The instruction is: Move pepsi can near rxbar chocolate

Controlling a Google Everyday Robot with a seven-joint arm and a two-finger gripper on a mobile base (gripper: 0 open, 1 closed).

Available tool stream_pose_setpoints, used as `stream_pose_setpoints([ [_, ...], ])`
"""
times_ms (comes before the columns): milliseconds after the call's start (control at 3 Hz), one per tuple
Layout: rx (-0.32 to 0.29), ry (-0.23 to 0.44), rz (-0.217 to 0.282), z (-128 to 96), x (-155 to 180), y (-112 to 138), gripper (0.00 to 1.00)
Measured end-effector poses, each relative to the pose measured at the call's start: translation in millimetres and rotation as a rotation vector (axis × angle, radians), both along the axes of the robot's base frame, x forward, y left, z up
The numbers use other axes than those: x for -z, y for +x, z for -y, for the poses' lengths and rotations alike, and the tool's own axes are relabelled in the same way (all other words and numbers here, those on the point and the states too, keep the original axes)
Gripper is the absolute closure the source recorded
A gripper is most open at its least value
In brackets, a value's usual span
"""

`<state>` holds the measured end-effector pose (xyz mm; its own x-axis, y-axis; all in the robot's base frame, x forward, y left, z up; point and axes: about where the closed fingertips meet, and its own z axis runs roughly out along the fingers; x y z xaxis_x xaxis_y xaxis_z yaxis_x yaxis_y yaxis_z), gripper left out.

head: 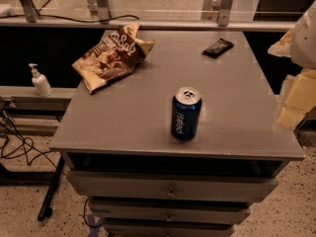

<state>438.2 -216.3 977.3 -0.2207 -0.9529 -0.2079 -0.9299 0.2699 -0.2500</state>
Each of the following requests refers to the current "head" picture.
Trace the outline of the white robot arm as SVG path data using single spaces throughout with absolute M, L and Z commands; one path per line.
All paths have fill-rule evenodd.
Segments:
M 284 98 L 276 123 L 295 129 L 316 107 L 316 1 L 297 21 L 293 29 L 268 49 L 268 54 L 289 57 L 302 71 L 282 84 Z

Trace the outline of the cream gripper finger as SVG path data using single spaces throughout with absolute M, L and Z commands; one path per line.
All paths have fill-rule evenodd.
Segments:
M 277 57 L 291 57 L 290 46 L 293 35 L 293 29 L 288 30 L 282 38 L 268 49 L 268 54 Z
M 295 129 L 316 107 L 316 70 L 303 68 L 296 75 L 287 75 L 279 93 L 276 123 Z

